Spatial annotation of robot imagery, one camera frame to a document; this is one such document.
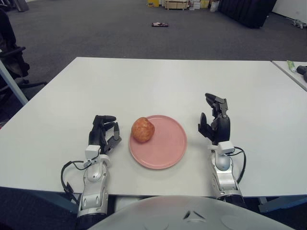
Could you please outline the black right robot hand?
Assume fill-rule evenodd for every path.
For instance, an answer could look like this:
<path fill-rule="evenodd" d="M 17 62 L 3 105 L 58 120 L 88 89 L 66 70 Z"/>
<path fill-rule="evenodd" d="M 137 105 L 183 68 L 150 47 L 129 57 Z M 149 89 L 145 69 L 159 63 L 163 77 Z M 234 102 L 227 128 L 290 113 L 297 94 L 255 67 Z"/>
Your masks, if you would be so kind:
<path fill-rule="evenodd" d="M 229 141 L 230 118 L 226 114 L 228 110 L 227 100 L 210 93 L 205 93 L 205 99 L 212 108 L 214 120 L 209 125 L 205 113 L 201 113 L 198 131 L 204 137 L 208 138 L 213 145 L 218 145 L 219 142 Z"/>

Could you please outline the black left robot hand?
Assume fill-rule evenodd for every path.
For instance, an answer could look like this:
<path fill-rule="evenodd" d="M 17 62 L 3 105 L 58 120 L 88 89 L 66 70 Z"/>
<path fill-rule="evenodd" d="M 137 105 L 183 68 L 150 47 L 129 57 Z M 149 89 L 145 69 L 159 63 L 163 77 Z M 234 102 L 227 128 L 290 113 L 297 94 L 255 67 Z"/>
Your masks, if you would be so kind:
<path fill-rule="evenodd" d="M 113 135 L 106 140 L 106 132 L 110 129 L 113 129 Z M 100 154 L 107 154 L 111 149 L 115 148 L 121 140 L 119 126 L 115 116 L 95 116 L 92 130 L 89 133 L 89 145 L 98 145 L 101 149 Z"/>

